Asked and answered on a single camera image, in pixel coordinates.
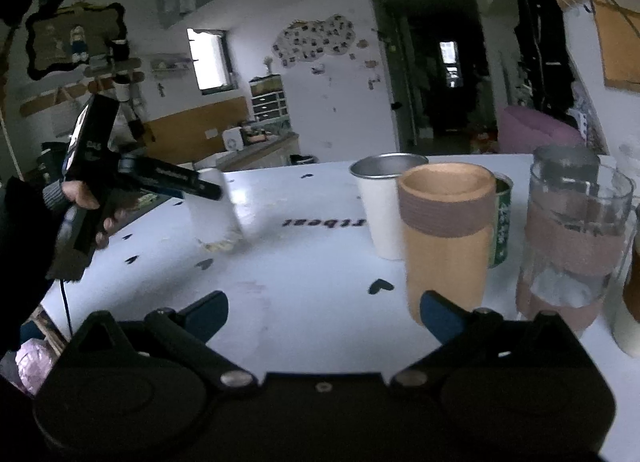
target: black sleeve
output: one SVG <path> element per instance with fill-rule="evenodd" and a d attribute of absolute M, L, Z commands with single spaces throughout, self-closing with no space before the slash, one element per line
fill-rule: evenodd
<path fill-rule="evenodd" d="M 18 349 L 20 326 L 51 285 L 45 276 L 57 227 L 42 192 L 16 178 L 0 189 L 0 356 Z"/>

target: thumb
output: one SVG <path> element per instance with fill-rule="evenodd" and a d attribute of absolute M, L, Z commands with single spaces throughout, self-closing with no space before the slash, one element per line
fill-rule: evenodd
<path fill-rule="evenodd" d="M 97 209 L 100 207 L 98 200 L 95 199 L 89 187 L 84 182 L 78 180 L 62 182 L 62 192 L 67 200 L 75 202 L 84 209 Z"/>

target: wooden headboard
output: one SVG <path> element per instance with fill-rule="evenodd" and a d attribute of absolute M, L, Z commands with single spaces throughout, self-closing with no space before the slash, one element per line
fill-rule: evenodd
<path fill-rule="evenodd" d="M 240 96 L 147 122 L 144 140 L 148 155 L 181 164 L 220 153 L 225 150 L 222 132 L 248 115 L 246 101 Z M 216 137 L 207 138 L 216 130 Z"/>

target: door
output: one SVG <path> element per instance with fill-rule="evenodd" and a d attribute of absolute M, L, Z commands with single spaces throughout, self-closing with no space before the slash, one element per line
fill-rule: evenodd
<path fill-rule="evenodd" d="M 394 127 L 398 150 L 406 152 L 417 144 L 414 104 L 409 90 L 409 79 L 399 26 L 380 0 L 373 0 L 378 39 L 385 69 L 386 83 L 390 88 L 389 99 L 394 114 Z"/>

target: framed picture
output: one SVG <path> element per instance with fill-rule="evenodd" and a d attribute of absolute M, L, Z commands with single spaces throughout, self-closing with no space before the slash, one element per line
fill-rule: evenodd
<path fill-rule="evenodd" d="M 53 71 L 68 72 L 92 56 L 109 54 L 111 42 L 127 37 L 120 3 L 76 3 L 49 17 L 35 13 L 27 19 L 26 28 L 27 73 L 33 80 Z"/>

